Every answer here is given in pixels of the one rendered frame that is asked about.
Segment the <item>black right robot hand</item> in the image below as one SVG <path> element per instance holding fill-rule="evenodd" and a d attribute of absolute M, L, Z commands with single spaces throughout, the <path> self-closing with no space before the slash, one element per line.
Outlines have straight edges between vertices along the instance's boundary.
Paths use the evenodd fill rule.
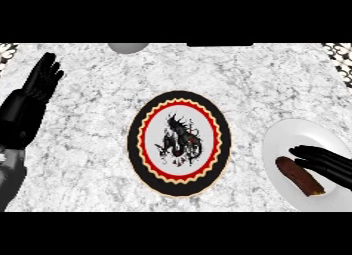
<path fill-rule="evenodd" d="M 316 172 L 352 191 L 352 159 L 315 146 L 300 145 L 288 150 L 294 163 Z"/>

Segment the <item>grey round object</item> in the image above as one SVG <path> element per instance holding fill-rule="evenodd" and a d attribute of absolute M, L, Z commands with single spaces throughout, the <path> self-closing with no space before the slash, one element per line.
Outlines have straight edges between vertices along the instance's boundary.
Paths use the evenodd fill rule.
<path fill-rule="evenodd" d="M 115 53 L 131 54 L 146 47 L 146 43 L 109 43 L 108 46 Z"/>

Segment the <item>plain white plate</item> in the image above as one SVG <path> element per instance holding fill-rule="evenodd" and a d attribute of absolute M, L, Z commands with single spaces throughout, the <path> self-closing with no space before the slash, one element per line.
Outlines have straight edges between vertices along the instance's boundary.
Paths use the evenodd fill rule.
<path fill-rule="evenodd" d="M 294 159 L 288 150 L 300 145 L 321 147 L 343 157 L 352 158 L 350 150 L 343 141 L 318 123 L 304 119 L 278 121 L 266 132 L 261 144 L 263 167 L 278 193 L 298 211 L 352 212 L 352 192 L 346 188 L 307 170 L 323 187 L 325 193 L 306 196 L 279 172 L 275 160 L 281 156 Z"/>

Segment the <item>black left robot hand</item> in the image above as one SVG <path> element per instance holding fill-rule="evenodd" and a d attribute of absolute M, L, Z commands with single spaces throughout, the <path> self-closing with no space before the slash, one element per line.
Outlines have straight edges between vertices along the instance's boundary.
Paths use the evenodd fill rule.
<path fill-rule="evenodd" d="M 35 138 L 46 105 L 63 75 L 54 59 L 56 55 L 46 52 L 22 87 L 10 92 L 0 105 L 0 148 L 23 150 Z"/>

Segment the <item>black rimmed dragon plate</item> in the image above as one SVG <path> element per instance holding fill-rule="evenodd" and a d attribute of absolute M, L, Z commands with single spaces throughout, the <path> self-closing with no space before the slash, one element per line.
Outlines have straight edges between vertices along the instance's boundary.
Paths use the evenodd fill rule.
<path fill-rule="evenodd" d="M 150 190 L 190 197 L 219 179 L 229 158 L 229 126 L 214 103 L 189 91 L 158 94 L 127 134 L 133 171 Z"/>

